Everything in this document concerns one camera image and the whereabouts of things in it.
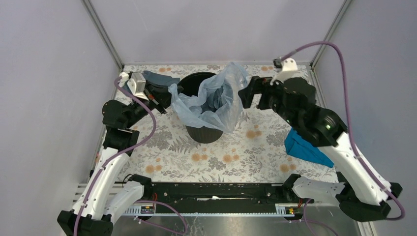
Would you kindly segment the black plastic trash bin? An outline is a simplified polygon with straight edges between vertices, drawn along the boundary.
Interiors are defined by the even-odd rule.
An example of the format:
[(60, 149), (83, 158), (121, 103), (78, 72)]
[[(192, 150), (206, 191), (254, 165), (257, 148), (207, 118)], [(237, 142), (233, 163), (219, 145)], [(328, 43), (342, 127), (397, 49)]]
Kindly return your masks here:
[[(200, 84), (205, 80), (212, 76), (215, 73), (212, 72), (196, 72), (184, 77), (180, 82), (179, 85), (183, 87), (182, 93), (187, 96), (198, 95), (198, 90)], [(201, 144), (210, 144), (217, 141), (222, 135), (223, 131), (207, 128), (205, 126), (196, 128), (185, 126), (189, 136), (196, 142)]]

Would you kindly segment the light blue plastic trash bag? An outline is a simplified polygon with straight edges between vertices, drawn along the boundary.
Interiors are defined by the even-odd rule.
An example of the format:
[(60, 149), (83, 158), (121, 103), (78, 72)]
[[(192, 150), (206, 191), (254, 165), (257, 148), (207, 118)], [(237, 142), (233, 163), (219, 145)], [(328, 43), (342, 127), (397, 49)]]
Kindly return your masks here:
[(197, 95), (179, 93), (179, 84), (172, 84), (168, 87), (171, 108), (186, 126), (232, 133), (243, 110), (238, 92), (247, 87), (247, 77), (241, 65), (231, 62), (220, 73), (203, 80), (197, 86)]

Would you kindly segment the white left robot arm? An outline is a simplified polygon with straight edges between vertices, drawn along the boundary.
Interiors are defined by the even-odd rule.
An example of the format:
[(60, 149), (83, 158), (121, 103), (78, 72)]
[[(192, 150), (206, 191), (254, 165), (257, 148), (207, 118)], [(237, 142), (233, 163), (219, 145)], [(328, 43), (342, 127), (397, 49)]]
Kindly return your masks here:
[(102, 107), (106, 135), (99, 161), (80, 198), (71, 210), (63, 210), (57, 222), (67, 236), (109, 236), (125, 211), (137, 200), (152, 197), (150, 179), (134, 175), (111, 200), (109, 194), (117, 175), (133, 149), (148, 141), (156, 131), (156, 109), (166, 113), (171, 104), (167, 85), (149, 81), (125, 83), (120, 91), (132, 97), (128, 105), (109, 100)]

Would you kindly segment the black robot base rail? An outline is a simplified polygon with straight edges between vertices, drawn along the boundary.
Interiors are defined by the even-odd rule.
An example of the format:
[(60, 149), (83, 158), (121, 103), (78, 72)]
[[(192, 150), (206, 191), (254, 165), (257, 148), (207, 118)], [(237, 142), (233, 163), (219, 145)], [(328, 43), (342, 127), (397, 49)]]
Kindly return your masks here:
[(271, 183), (173, 183), (145, 186), (141, 200), (162, 202), (156, 213), (274, 213), (276, 204), (301, 207), (300, 198), (281, 184)]

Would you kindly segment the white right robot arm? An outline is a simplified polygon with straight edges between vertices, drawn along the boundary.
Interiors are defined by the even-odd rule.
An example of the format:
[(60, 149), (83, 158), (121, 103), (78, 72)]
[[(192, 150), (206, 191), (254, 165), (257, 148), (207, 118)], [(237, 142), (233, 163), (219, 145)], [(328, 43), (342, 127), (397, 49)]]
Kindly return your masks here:
[(252, 77), (239, 91), (245, 108), (260, 94), (258, 109), (271, 109), (304, 140), (328, 157), (342, 175), (339, 183), (311, 180), (290, 175), (283, 184), (284, 200), (313, 199), (339, 207), (358, 221), (387, 220), (388, 200), (398, 197), (400, 184), (384, 180), (371, 168), (349, 139), (348, 128), (337, 113), (316, 104), (316, 89), (300, 77), (275, 82), (271, 77)]

